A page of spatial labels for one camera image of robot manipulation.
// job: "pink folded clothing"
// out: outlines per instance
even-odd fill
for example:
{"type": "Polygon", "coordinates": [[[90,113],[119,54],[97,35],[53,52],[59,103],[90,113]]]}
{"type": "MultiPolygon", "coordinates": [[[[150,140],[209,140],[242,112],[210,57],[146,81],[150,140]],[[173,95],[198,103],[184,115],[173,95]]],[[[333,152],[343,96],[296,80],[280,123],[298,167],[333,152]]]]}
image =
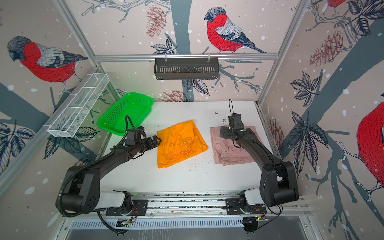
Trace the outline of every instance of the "pink folded clothing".
{"type": "MultiPolygon", "coordinates": [[[[226,166],[255,162],[255,160],[253,160],[251,155],[249,155],[249,153],[244,148],[236,148],[233,145],[232,140],[221,138],[220,128],[221,127],[210,128],[215,164],[222,164],[226,166]]],[[[254,126],[246,126],[244,128],[250,128],[256,134],[257,138],[260,141],[260,138],[257,135],[254,126]]]]}

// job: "green plastic basket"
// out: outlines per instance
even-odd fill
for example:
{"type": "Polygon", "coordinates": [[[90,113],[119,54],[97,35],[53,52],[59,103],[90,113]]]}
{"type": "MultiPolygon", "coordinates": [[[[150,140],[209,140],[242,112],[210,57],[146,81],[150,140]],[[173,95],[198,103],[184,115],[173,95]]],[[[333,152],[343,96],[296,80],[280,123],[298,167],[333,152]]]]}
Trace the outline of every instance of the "green plastic basket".
{"type": "Polygon", "coordinates": [[[128,115],[133,125],[138,128],[151,112],[152,105],[152,98],[139,93],[128,93],[99,118],[97,126],[113,134],[124,136],[125,116],[128,115]]]}

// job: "table surface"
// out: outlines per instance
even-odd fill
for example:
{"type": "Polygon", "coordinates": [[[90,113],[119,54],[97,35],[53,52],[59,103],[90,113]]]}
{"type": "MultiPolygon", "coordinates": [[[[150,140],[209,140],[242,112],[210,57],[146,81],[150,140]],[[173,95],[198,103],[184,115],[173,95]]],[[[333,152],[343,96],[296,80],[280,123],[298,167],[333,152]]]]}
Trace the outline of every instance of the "table surface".
{"type": "MultiPolygon", "coordinates": [[[[254,102],[233,102],[236,113],[242,115],[245,126],[255,126],[265,147],[271,146],[265,134],[254,102]]],[[[157,131],[193,120],[208,150],[168,168],[157,167],[157,148],[137,159],[121,164],[100,181],[101,190],[125,190],[152,194],[214,193],[240,191],[259,187],[261,170],[255,162],[223,166],[215,164],[210,127],[228,125],[228,102],[154,103],[151,113],[141,124],[147,136],[157,131]]],[[[112,135],[105,154],[121,136],[112,135]]]]}

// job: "orange folded clothing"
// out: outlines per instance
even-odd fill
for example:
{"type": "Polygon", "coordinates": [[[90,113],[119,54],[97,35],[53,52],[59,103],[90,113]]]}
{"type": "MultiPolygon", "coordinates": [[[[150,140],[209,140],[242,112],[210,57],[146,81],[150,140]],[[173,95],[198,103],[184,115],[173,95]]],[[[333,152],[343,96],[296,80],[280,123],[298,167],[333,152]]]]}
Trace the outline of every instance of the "orange folded clothing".
{"type": "Polygon", "coordinates": [[[157,152],[157,166],[170,167],[208,150],[193,120],[157,132],[161,139],[157,152]]]}

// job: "white cable tray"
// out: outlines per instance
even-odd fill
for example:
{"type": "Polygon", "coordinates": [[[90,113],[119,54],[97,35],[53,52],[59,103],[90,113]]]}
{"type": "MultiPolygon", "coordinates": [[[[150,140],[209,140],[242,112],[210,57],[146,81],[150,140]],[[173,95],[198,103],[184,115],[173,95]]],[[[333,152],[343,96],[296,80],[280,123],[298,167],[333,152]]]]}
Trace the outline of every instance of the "white cable tray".
{"type": "Polygon", "coordinates": [[[54,137],[73,137],[109,83],[107,74],[94,73],[48,129],[54,137]]]}

